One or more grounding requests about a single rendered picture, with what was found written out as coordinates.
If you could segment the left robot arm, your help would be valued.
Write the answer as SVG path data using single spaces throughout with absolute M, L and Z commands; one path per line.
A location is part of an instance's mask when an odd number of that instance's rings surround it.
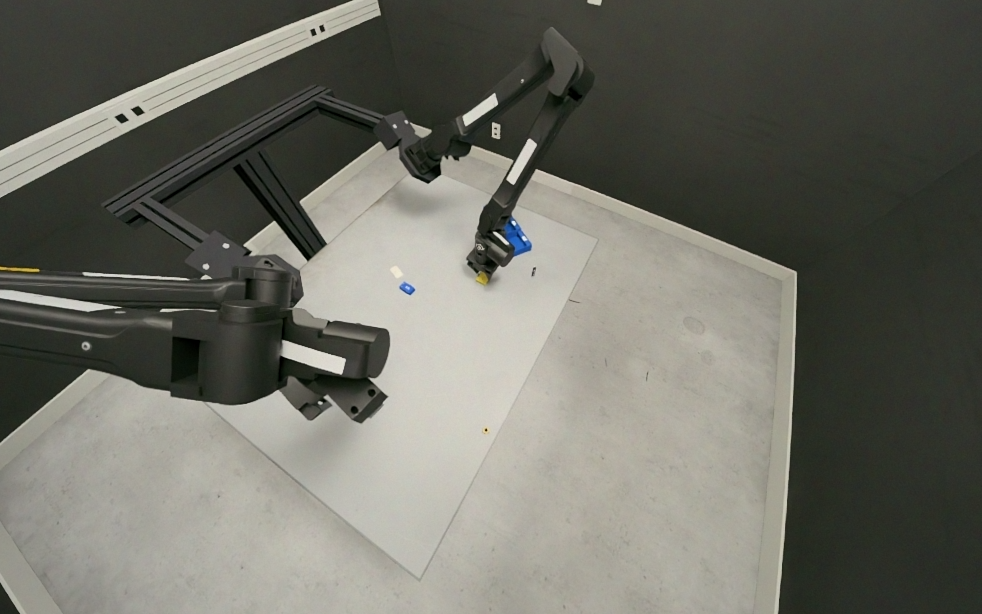
M 545 31 L 543 37 L 531 55 L 464 115 L 447 124 L 436 124 L 427 137 L 419 139 L 404 151 L 419 174 L 425 174 L 440 164 L 443 155 L 447 160 L 448 156 L 453 156 L 455 161 L 459 161 L 460 157 L 470 153 L 472 143 L 478 140 L 477 136 L 484 129 L 552 77 L 547 85 L 547 98 L 534 127 L 531 127 L 510 170 L 488 204 L 484 205 L 479 217 L 475 249 L 487 254 L 492 262 L 495 261 L 502 268 L 510 264 L 516 249 L 506 239 L 507 230 L 503 228 L 510 222 L 518 198 L 522 196 L 557 133 L 569 115 L 583 103 L 595 80 L 590 64 L 553 27 Z M 571 92 L 567 94 L 567 91 Z

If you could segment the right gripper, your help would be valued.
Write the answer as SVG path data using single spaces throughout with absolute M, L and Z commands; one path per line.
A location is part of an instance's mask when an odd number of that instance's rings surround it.
M 323 412 L 332 407 L 323 396 L 304 388 L 295 377 L 289 376 L 287 386 L 280 389 L 281 394 L 299 410 L 307 420 L 313 421 Z M 323 399 L 322 399 L 323 398 Z M 321 400 L 322 399 L 322 400 Z M 322 404 L 318 404 L 322 402 Z M 324 404 L 326 402 L 326 404 Z M 329 408 L 327 408 L 329 407 Z

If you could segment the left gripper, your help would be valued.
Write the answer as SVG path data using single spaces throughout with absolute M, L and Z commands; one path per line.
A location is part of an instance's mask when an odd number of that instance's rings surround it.
M 468 254 L 466 260 L 469 260 L 467 265 L 474 270 L 476 274 L 479 272 L 479 270 L 482 270 L 488 280 L 491 279 L 495 270 L 500 266 L 495 261 L 492 262 L 492 258 L 489 258 L 487 254 L 481 254 L 477 252 L 475 248 Z

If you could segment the blue three-compartment bin rack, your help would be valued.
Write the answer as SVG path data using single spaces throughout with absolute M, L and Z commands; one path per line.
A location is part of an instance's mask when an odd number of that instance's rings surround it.
M 506 239 L 510 240 L 516 248 L 514 257 L 531 250 L 531 242 L 522 232 L 522 227 L 518 225 L 518 222 L 513 217 L 511 217 L 510 222 L 503 229 L 507 230 Z

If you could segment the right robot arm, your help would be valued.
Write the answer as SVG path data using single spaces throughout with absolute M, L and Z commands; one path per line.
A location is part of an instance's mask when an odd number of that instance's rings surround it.
M 389 359 L 389 329 L 290 308 L 297 281 L 271 258 L 215 279 L 0 267 L 0 356 L 228 406 L 252 404 L 294 376 L 363 424 L 389 398 L 369 380 Z

